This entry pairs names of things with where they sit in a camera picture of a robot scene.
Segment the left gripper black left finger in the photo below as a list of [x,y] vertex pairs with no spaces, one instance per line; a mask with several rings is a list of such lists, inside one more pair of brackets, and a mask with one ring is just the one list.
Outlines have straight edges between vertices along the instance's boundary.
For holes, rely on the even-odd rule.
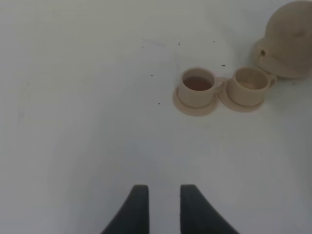
[[102,233],[149,233],[149,188],[147,185],[132,187],[122,207]]

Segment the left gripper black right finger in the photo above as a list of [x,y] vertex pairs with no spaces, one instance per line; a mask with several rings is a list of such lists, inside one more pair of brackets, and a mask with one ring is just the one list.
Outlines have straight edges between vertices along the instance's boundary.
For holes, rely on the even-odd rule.
[[180,186],[180,232],[182,234],[236,234],[195,185]]

